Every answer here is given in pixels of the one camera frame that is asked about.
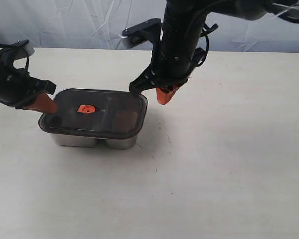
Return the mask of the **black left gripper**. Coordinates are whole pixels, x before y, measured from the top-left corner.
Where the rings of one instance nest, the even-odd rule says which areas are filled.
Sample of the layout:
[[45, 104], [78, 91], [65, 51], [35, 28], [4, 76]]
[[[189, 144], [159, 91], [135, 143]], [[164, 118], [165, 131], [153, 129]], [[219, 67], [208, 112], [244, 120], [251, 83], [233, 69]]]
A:
[[30, 76], [24, 68], [15, 68], [0, 61], [0, 103], [23, 110], [54, 114], [57, 104], [53, 95], [56, 85], [49, 80]]

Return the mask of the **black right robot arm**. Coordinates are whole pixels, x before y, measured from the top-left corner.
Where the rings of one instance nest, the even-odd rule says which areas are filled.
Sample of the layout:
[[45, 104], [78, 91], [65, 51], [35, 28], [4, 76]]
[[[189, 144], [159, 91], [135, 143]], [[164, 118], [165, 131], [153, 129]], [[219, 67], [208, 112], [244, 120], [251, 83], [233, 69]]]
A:
[[167, 104], [201, 67], [210, 50], [210, 35], [219, 27], [216, 16], [257, 21], [266, 15], [299, 24], [299, 0], [168, 0], [163, 18], [152, 18], [124, 29], [126, 48], [149, 42], [149, 65], [129, 84], [134, 96], [156, 90]]

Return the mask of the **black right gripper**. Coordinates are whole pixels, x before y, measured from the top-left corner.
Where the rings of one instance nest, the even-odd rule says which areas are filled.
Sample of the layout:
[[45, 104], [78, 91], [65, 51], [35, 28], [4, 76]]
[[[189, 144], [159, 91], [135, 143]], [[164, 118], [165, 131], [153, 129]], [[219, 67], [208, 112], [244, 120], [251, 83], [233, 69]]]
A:
[[183, 85], [188, 81], [196, 67], [204, 61], [204, 50], [194, 50], [192, 58], [172, 57], [166, 60], [160, 51], [160, 44], [155, 43], [151, 54], [150, 64], [143, 72], [129, 83], [129, 91], [135, 97], [142, 91], [156, 88], [157, 100], [161, 105], [166, 105]]

